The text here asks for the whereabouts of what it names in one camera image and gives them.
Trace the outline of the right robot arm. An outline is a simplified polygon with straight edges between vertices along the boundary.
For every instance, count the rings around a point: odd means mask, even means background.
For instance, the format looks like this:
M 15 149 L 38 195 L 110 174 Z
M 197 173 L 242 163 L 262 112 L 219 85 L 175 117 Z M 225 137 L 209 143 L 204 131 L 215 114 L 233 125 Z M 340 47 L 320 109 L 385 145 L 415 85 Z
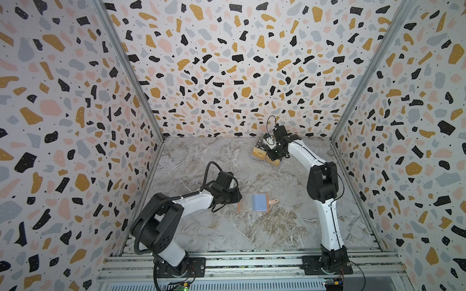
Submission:
M 276 124 L 273 135 L 263 137 L 271 161 L 294 157 L 308 171 L 307 192 L 314 201 L 320 219 L 322 240 L 318 266 L 326 274 L 352 273 L 347 248 L 337 222 L 339 174 L 334 162 L 320 158 L 305 145 L 301 137 Z

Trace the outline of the tan leather card holder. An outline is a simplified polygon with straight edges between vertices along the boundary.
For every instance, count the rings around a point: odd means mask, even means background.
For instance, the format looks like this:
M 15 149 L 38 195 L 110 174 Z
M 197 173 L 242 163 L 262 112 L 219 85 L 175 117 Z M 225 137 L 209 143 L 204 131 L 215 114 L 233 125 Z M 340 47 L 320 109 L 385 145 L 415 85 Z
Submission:
M 279 202 L 278 198 L 270 198 L 268 194 L 243 194 L 238 203 L 238 212 L 267 213 L 273 204 Z

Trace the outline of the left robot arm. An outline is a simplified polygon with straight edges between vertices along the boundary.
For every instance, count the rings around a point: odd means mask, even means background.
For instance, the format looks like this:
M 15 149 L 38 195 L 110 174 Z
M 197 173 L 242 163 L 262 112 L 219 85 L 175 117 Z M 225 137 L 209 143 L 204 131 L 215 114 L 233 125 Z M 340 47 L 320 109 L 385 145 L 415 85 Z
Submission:
M 182 218 L 201 210 L 218 211 L 241 198 L 237 178 L 225 171 L 196 192 L 173 197 L 155 194 L 131 225 L 134 253 L 150 254 L 175 276 L 184 275 L 189 254 L 174 241 Z

